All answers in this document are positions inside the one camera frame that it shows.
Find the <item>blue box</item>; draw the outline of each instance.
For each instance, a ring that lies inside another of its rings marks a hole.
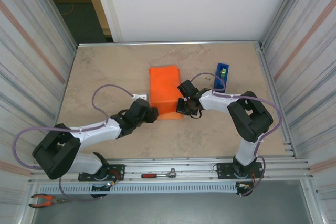
[[[220,75],[221,75],[221,70],[223,68],[226,69],[226,72],[225,72],[224,78],[221,78]],[[224,81],[225,86],[226,86],[226,81],[227,81],[227,75],[228,74],[229,74],[229,65],[228,64],[219,63],[217,65],[216,75]],[[223,85],[221,84],[220,80],[218,80],[217,78],[215,78],[214,89],[222,89],[222,88],[223,88]]]

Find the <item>orange foam block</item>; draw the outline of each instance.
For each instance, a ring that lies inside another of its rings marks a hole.
[[[176,113],[178,99],[181,93],[180,70],[177,65],[153,67],[149,69],[151,78],[151,106],[159,110],[159,120],[182,119],[182,114]]]

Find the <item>white connector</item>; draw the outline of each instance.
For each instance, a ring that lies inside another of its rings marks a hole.
[[[133,94],[132,99],[136,100],[136,99],[139,99],[139,98],[147,101],[147,94]]]

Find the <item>beige marble surface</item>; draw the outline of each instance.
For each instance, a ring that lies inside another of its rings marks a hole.
[[[61,108],[59,122],[66,126],[83,126],[104,117],[91,106],[91,96],[103,84],[118,84],[132,93],[149,93],[148,69],[177,64],[181,81],[200,72],[215,72],[217,64],[229,64],[227,93],[255,92],[269,100],[268,88],[253,44],[184,44],[184,45],[109,45],[79,47]],[[200,76],[196,87],[212,88],[212,76]],[[96,105],[113,115],[128,109],[132,99],[116,88],[99,92]],[[277,122],[273,109],[267,106]],[[84,152],[100,152],[105,158],[212,157],[233,156],[239,147],[238,135],[229,114],[204,111],[199,120],[184,116],[182,120],[143,124],[131,135],[108,140]],[[279,130],[265,139],[259,153],[284,154]]]

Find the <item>striped wall panel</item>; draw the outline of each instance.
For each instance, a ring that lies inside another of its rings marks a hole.
[[[30,171],[13,158],[13,137],[56,120],[76,45],[49,0],[0,0],[0,223],[15,223]],[[28,163],[45,132],[22,135]]]
[[[336,0],[292,0],[265,51],[298,155],[336,223]]]

